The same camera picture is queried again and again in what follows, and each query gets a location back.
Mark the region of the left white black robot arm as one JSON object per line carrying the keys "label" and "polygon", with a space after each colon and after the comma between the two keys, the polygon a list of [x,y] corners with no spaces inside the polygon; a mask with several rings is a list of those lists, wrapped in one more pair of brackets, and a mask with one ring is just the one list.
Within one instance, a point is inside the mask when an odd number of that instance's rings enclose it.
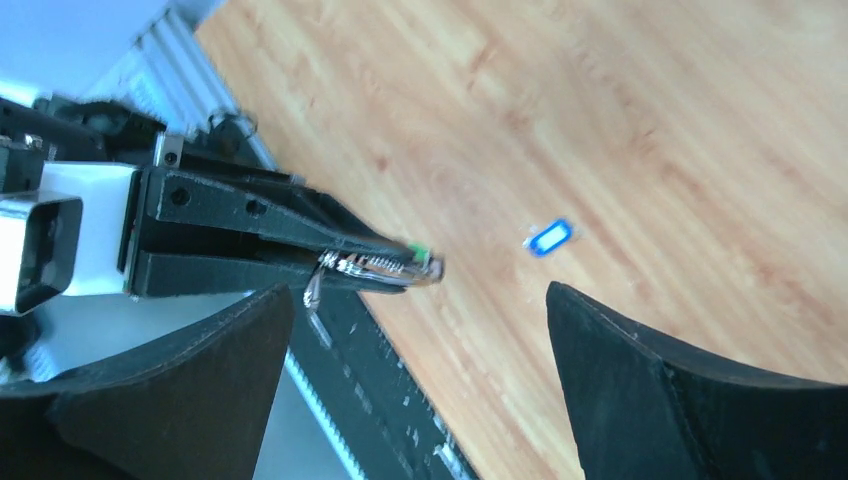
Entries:
{"label": "left white black robot arm", "polygon": [[184,136],[113,101],[1,103],[1,306],[304,288],[397,292],[430,256],[262,168],[233,119]]}

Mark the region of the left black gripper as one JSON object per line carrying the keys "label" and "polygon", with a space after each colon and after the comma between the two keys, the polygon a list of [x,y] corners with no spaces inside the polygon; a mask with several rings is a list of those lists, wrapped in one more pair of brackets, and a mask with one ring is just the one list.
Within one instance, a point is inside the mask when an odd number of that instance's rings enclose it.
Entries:
{"label": "left black gripper", "polygon": [[[73,276],[66,296],[123,291],[118,267],[134,166],[50,162],[41,187],[82,199]],[[334,198],[287,182],[273,172],[206,175],[154,168],[147,177],[145,231],[156,244],[201,255],[255,255],[280,248],[322,254],[333,251],[411,260],[406,244],[383,237]],[[259,260],[141,252],[129,293],[174,297],[261,291],[274,285],[303,289],[318,264],[314,254],[272,253]]]}

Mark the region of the metal keyring with keys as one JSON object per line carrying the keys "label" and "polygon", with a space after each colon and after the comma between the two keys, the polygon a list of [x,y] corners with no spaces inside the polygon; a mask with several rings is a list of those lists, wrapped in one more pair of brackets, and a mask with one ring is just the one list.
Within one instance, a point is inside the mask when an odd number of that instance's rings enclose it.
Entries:
{"label": "metal keyring with keys", "polygon": [[312,312],[317,310],[321,302],[322,282],[328,271],[353,279],[404,288],[441,282],[446,270],[445,257],[426,246],[409,244],[408,247],[413,251],[413,256],[406,261],[370,254],[324,251],[318,257],[304,290],[304,307]]}

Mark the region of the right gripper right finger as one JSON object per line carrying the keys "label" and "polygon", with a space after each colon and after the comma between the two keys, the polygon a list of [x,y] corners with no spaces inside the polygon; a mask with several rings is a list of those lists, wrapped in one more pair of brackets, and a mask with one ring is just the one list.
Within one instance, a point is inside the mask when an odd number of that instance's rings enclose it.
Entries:
{"label": "right gripper right finger", "polygon": [[547,326],[589,479],[843,479],[847,388],[744,364],[560,282]]}

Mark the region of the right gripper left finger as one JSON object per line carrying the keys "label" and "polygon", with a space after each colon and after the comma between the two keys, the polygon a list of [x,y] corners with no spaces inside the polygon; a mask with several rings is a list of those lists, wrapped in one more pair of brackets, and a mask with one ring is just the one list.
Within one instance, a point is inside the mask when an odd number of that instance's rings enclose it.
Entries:
{"label": "right gripper left finger", "polygon": [[5,479],[250,479],[295,320],[283,285],[46,381],[1,388]]}

